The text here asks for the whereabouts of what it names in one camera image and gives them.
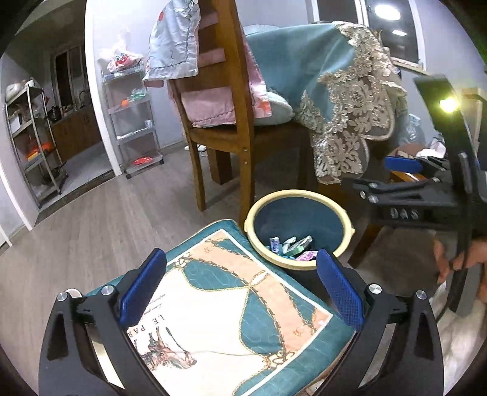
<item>red plate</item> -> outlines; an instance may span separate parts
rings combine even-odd
[[[148,162],[151,162],[153,158],[151,157],[141,157],[139,159],[136,159],[134,162],[132,162],[132,165],[137,166],[137,165],[142,165],[146,164]]]

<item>lace trim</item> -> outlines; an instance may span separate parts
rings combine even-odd
[[[335,22],[355,48],[354,64],[347,70],[322,75],[334,104],[327,122],[305,91],[297,120],[311,129],[315,172],[320,182],[340,182],[344,174],[362,175],[360,158],[369,162],[364,139],[386,140],[394,130],[394,109],[406,90],[399,84],[397,68],[366,26]]]

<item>horse illustration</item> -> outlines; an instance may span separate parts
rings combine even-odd
[[[137,352],[139,352],[138,349],[137,349],[137,340],[135,340],[133,342],[133,344],[135,346],[135,350]],[[144,363],[147,365],[147,367],[149,367],[149,370],[151,370],[151,371],[155,370],[156,364],[154,362],[154,359],[152,357],[152,353],[151,352],[147,352],[146,354],[140,355],[140,357],[142,358],[142,360],[144,361]]]
[[[152,359],[153,361],[155,360],[155,365],[158,366],[159,364],[162,364],[163,366],[166,366],[168,364],[171,364],[173,367],[176,367],[178,369],[188,369],[191,366],[195,365],[196,359],[193,358],[191,353],[189,353],[187,350],[181,347],[181,345],[178,344],[178,342],[174,339],[173,335],[167,327],[166,331],[174,340],[176,345],[181,348],[181,350],[184,352],[184,355],[178,352],[174,352],[169,346],[167,346],[162,341],[159,327],[156,327],[157,341],[152,336],[152,333],[149,333],[148,345]]]

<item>led light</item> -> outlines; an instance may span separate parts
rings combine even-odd
[[[375,14],[382,19],[387,20],[400,20],[401,13],[398,11],[397,8],[392,7],[388,4],[379,4],[375,6],[374,9]]]
[[[403,32],[402,30],[393,30],[393,34],[396,34],[398,36],[406,36],[407,33]]]
[[[440,107],[445,113],[453,113],[455,110],[458,109],[459,103],[457,99],[449,97],[440,100]]]

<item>doorway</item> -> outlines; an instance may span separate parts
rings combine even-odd
[[[45,217],[42,215],[44,211],[50,214],[54,207],[62,207],[62,202],[66,204],[96,187],[97,180],[101,183],[114,176],[96,122],[88,84],[84,48],[86,0],[59,3],[61,6],[57,8],[38,12],[36,18],[30,17],[4,54],[17,69],[8,84],[22,83],[16,81],[22,76],[24,80],[32,81],[36,89],[42,90],[46,102],[45,114],[40,106],[41,120],[36,121],[36,125],[39,124],[38,130],[42,130],[42,126],[45,128],[45,135],[56,155],[29,168],[25,174],[41,218]],[[30,128],[26,128],[24,136],[12,140],[21,171],[25,171],[22,166],[34,146],[38,147],[38,144]],[[46,177],[48,167],[51,173],[56,171],[55,177],[61,174],[59,169],[66,174],[64,180],[59,179],[59,188],[51,188],[50,194],[51,180]]]

